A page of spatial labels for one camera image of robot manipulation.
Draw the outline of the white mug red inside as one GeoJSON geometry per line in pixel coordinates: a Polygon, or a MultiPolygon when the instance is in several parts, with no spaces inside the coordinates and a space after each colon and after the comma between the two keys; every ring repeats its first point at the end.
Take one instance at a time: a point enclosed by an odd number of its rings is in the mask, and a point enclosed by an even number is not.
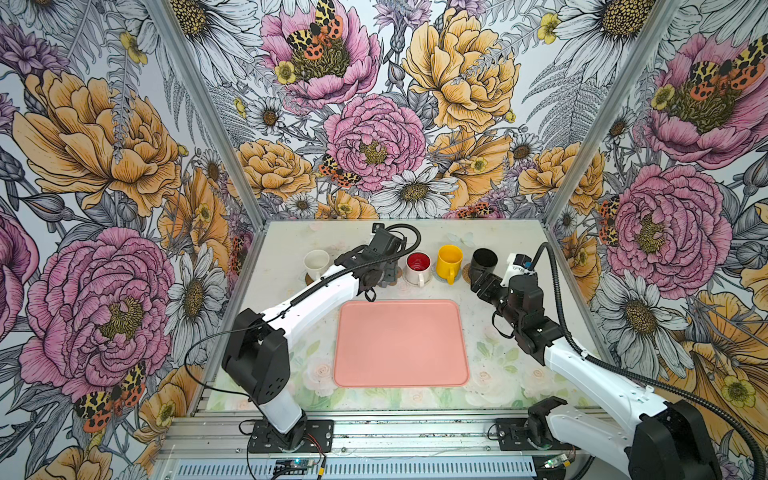
{"type": "Polygon", "coordinates": [[[404,265],[405,280],[414,286],[423,288],[431,279],[431,259],[423,252],[411,253],[404,265]]]}

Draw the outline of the black mug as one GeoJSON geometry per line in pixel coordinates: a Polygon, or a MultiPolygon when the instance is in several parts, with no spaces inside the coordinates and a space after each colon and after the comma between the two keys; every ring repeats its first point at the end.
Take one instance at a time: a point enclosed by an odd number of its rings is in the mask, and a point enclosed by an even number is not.
{"type": "Polygon", "coordinates": [[[469,265],[468,278],[471,283],[483,275],[493,273],[498,263],[496,253],[488,248],[478,248],[473,254],[469,265]]]}

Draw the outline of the yellow mug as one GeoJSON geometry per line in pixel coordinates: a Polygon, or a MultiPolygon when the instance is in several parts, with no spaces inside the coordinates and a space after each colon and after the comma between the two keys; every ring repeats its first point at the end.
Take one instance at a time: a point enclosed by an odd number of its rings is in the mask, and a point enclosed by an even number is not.
{"type": "Polygon", "coordinates": [[[461,275],[463,251],[455,245],[443,245],[439,248],[435,271],[437,276],[449,285],[453,285],[461,275]]]}

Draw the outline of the cork paw print coaster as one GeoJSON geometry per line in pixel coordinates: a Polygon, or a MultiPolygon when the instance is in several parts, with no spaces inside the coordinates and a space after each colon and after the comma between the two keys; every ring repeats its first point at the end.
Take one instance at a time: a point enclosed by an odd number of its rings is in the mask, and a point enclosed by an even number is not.
{"type": "Polygon", "coordinates": [[[394,266],[386,275],[385,275],[385,284],[389,286],[395,286],[398,281],[402,278],[402,269],[399,266],[394,266]]]}

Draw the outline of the round tan wicker coaster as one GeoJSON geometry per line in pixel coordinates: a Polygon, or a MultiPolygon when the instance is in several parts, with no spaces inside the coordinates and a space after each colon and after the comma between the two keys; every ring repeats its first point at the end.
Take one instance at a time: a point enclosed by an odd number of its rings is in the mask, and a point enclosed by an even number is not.
{"type": "Polygon", "coordinates": [[[462,270],[462,278],[463,278],[463,279],[465,280],[465,282],[466,282],[467,284],[469,284],[469,285],[471,285],[471,284],[472,284],[472,279],[471,279],[471,270],[472,270],[472,266],[471,266],[471,264],[470,264],[470,263],[466,264],[466,265],[463,267],[463,270],[462,270]]]}

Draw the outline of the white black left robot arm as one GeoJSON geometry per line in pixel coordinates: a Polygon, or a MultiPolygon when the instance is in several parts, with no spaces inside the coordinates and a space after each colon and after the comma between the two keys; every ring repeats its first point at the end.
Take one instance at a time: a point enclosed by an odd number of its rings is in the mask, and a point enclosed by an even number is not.
{"type": "Polygon", "coordinates": [[[341,254],[320,277],[285,301],[261,312],[242,310],[234,320],[221,368],[262,413],[267,427],[289,444],[306,431],[306,413],[287,390],[294,343],[332,310],[396,277],[401,258],[414,253],[422,235],[405,223],[372,226],[372,237],[341,254]]]}

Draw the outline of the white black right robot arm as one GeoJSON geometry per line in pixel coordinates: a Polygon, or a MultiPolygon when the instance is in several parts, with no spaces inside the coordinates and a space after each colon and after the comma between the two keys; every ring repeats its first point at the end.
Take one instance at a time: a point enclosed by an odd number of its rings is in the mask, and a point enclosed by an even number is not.
{"type": "Polygon", "coordinates": [[[508,338],[541,366],[563,376],[608,415],[604,421],[581,413],[557,396],[529,407],[528,442],[539,449],[577,447],[630,479],[719,479],[717,455],[698,409],[670,402],[648,380],[632,380],[611,366],[599,366],[567,329],[550,319],[533,261],[511,255],[503,276],[488,266],[488,253],[469,267],[471,290],[492,305],[494,320],[511,328],[508,338]]]}

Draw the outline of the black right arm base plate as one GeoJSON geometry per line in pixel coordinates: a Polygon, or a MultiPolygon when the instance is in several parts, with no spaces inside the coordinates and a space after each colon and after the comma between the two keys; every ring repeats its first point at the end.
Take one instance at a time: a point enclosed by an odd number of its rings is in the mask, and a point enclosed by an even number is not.
{"type": "Polygon", "coordinates": [[[522,417],[497,418],[489,429],[488,435],[495,439],[501,451],[520,452],[578,452],[571,444],[555,440],[542,440],[535,443],[528,428],[528,420],[522,417]]]}

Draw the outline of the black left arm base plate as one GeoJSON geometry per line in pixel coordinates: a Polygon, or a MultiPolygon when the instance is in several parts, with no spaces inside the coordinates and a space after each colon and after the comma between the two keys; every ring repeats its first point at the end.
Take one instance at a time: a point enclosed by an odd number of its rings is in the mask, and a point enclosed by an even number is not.
{"type": "Polygon", "coordinates": [[[249,434],[247,452],[329,453],[332,450],[334,427],[332,420],[300,419],[287,433],[280,433],[266,420],[259,420],[249,434]]]}

